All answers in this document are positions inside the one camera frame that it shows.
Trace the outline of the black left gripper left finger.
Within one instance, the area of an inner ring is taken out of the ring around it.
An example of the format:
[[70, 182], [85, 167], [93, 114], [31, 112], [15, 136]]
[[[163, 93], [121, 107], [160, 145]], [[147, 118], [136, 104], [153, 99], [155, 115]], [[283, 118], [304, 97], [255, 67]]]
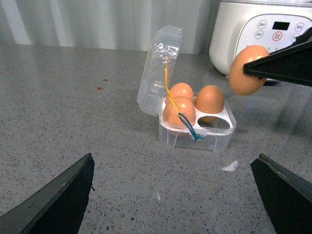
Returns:
[[0, 218], [2, 234], [77, 234], [89, 201], [91, 153]]

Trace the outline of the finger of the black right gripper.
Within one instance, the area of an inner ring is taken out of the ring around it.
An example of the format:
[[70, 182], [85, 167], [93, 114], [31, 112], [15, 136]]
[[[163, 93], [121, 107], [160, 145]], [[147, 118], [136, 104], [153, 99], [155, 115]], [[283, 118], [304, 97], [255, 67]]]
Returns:
[[265, 154], [251, 163], [265, 210], [278, 234], [312, 232], [312, 184]]

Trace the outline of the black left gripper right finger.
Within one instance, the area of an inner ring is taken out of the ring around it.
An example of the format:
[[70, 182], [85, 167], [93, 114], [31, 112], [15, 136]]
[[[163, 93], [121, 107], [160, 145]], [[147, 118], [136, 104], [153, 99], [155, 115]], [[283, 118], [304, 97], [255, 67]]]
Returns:
[[244, 64], [243, 74], [311, 87], [312, 29], [296, 37], [290, 46]]

